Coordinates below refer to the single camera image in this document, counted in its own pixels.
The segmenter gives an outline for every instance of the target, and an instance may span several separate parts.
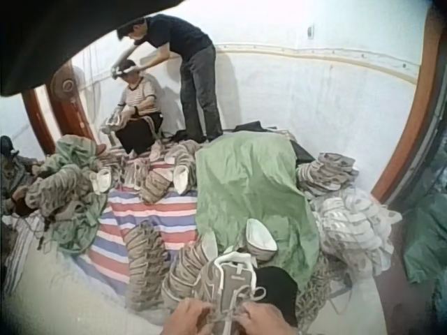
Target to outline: person wearing black shirt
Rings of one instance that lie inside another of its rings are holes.
[[[158,14],[121,26],[117,29],[117,35],[120,40],[125,36],[133,39],[134,45],[112,67],[113,77],[116,77],[117,64],[127,59],[145,42],[157,48],[157,55],[139,66],[139,71],[168,60],[171,51],[179,54],[182,58],[180,100],[188,137],[196,142],[205,140],[198,117],[197,101],[203,109],[207,139],[212,141],[222,135],[216,99],[216,49],[206,33],[178,17]]]

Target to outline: wall outlet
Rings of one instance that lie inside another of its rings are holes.
[[[313,24],[311,24],[310,26],[307,27],[307,38],[309,40],[313,40],[314,39],[314,32],[315,32],[315,29],[314,29],[314,25]]]

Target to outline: black t-shirt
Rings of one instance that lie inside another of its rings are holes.
[[[148,42],[154,47],[170,43],[170,51],[188,61],[197,52],[212,44],[210,37],[198,27],[185,20],[164,14],[147,18],[147,33],[135,45]]]

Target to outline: wooden door frame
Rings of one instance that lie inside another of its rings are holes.
[[[73,72],[71,61],[68,61],[66,64]],[[45,83],[45,86],[48,91],[48,99],[52,107],[53,115],[61,131],[61,135],[78,135],[96,141],[87,117],[85,116],[85,111],[79,95],[72,101],[58,101],[54,98],[51,92],[51,80],[48,80]]]
[[[45,122],[45,117],[43,116],[41,106],[39,105],[36,91],[31,89],[23,92],[22,100],[28,114],[31,128],[36,135],[37,141],[39,142],[44,154],[53,154],[55,149],[54,140]]]
[[[409,118],[390,161],[372,190],[372,195],[380,202],[385,202],[401,182],[430,123],[430,104],[436,93],[434,81],[439,44],[445,28],[442,16],[433,7],[429,8],[422,62]]]

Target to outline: dark gray pants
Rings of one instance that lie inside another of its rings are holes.
[[[203,137],[198,118],[197,100],[203,109],[208,140],[222,135],[222,125],[216,98],[216,49],[213,45],[197,52],[180,66],[182,88],[180,101],[186,133],[193,140]]]

